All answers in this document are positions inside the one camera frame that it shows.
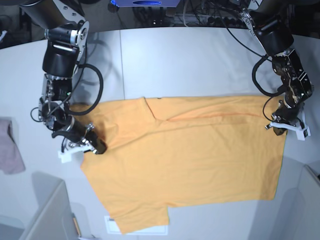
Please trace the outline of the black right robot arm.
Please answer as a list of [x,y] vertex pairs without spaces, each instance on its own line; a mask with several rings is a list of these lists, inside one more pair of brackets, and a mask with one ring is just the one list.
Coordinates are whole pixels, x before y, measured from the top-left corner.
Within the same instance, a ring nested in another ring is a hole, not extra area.
[[[92,123],[80,123],[76,117],[91,112],[103,93],[103,76],[93,65],[82,62],[87,52],[90,23],[69,0],[28,0],[20,4],[40,27],[44,29],[47,47],[42,62],[43,89],[38,104],[38,120],[52,131],[53,138],[62,136],[72,146],[101,155],[107,145],[94,132]],[[70,99],[76,86],[73,77],[79,69],[96,72],[100,87],[94,104],[83,112],[70,110]]]

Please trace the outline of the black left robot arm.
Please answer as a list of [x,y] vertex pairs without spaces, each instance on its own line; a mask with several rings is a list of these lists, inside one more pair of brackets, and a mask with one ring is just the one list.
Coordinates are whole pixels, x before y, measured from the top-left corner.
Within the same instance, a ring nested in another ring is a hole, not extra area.
[[[249,32],[265,50],[265,55],[252,69],[254,85],[270,99],[283,95],[277,110],[268,118],[270,123],[265,128],[273,129],[277,136],[285,131],[293,131],[298,140],[304,141],[311,135],[306,124],[304,105],[312,96],[314,87],[294,48],[294,38],[280,17],[280,11],[289,3],[288,0],[264,0],[257,9],[243,8],[239,15]],[[264,90],[256,79],[258,68],[267,60],[272,62],[272,70],[280,76],[282,82],[274,93]]]

